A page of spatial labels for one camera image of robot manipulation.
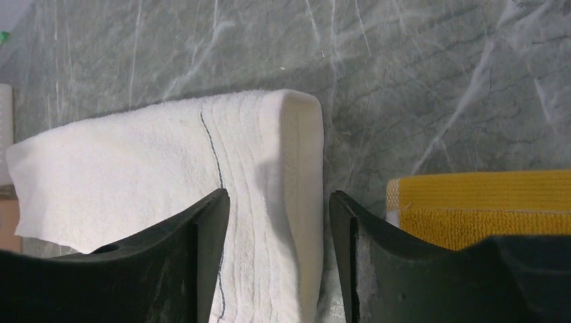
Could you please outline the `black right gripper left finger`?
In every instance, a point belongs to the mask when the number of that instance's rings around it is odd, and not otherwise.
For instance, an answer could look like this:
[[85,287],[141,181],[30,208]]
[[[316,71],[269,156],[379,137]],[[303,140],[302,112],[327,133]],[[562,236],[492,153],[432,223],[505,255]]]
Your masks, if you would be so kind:
[[208,322],[228,226],[219,188],[90,254],[1,253],[2,322]]

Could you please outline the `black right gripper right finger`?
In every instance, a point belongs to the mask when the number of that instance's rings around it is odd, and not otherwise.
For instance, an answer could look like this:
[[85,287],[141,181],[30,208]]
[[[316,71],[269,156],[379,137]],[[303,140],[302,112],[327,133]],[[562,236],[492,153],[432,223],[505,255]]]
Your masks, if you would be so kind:
[[343,191],[329,200],[347,322],[569,322],[570,236],[425,242]]

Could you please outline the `white terry towel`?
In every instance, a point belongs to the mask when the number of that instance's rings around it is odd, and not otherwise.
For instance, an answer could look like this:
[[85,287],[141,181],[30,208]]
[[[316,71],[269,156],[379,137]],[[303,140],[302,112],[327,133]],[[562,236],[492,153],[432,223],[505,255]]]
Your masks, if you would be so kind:
[[283,89],[72,122],[6,153],[16,234],[88,253],[230,197],[210,322],[314,322],[323,271],[319,101]]

